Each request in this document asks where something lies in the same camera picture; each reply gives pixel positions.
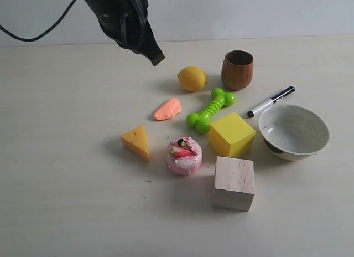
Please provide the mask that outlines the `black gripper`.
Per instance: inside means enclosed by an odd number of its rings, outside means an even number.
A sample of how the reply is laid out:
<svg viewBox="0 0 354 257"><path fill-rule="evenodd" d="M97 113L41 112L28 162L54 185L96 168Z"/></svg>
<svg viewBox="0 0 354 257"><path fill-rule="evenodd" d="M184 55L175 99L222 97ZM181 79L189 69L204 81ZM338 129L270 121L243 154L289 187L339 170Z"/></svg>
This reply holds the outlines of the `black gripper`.
<svg viewBox="0 0 354 257"><path fill-rule="evenodd" d="M157 66L165 59L148 21L148 0L84 0L102 31L121 48L138 52Z"/></svg>

